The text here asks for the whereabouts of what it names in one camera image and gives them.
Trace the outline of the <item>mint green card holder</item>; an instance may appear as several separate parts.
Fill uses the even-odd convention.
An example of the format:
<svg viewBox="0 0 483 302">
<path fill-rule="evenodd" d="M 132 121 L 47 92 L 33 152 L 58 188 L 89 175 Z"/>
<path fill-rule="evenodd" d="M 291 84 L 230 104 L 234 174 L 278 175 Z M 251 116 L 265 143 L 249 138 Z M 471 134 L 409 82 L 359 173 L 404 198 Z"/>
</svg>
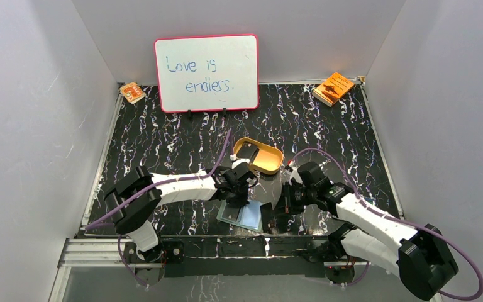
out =
<svg viewBox="0 0 483 302">
<path fill-rule="evenodd" d="M 219 207 L 219 212 L 217 220 L 228 223 L 227 221 L 220 218 L 220 214 L 223 213 L 223 208 L 227 202 L 223 201 Z M 241 207 L 239 221 L 237 223 L 228 223 L 236 227 L 244 228 L 254 232 L 262 231 L 262 221 L 260 214 L 260 206 L 262 203 L 260 201 L 249 200 L 248 204 Z"/>
</svg>

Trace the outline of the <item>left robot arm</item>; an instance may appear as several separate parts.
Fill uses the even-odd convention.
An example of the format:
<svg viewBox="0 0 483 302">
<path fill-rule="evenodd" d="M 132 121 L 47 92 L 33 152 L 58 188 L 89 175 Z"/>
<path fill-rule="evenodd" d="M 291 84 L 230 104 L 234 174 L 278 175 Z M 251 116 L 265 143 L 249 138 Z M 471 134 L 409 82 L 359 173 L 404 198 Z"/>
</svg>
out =
<svg viewBox="0 0 483 302">
<path fill-rule="evenodd" d="M 164 246 L 150 222 L 156 208 L 188 200 L 220 200 L 236 208 L 249 204 L 248 190 L 258 177 L 247 164 L 192 174 L 152 174 L 137 167 L 104 195 L 104 203 L 114 211 L 110 219 L 118 235 L 129 237 L 135 253 L 145 262 L 155 262 Z"/>
</svg>

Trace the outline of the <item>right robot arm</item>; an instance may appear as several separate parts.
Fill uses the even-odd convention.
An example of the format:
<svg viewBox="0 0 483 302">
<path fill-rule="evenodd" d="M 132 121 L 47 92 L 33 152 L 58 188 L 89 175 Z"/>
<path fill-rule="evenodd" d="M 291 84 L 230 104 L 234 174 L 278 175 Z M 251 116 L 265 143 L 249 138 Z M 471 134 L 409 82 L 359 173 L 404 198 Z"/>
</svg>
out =
<svg viewBox="0 0 483 302">
<path fill-rule="evenodd" d="M 277 204 L 261 206 L 263 229 L 280 216 L 302 213 L 315 204 L 343 224 L 317 247 L 297 249 L 293 255 L 307 261 L 326 262 L 361 258 L 400 279 L 417 298 L 430 300 L 459 272 L 458 265 L 435 226 L 420 230 L 356 197 L 342 182 L 333 182 L 315 162 L 289 168 Z"/>
</svg>

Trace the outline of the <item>black credit card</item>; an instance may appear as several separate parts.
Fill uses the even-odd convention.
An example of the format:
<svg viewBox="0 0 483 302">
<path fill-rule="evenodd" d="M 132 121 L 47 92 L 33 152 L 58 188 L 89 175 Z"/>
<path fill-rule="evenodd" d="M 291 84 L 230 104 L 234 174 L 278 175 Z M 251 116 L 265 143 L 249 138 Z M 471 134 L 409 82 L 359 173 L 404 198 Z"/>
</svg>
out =
<svg viewBox="0 0 483 302">
<path fill-rule="evenodd" d="M 239 221 L 241 210 L 242 209 L 237 206 L 226 203 L 223 208 L 223 213 L 220 214 L 220 218 L 228 223 L 237 223 Z"/>
</svg>

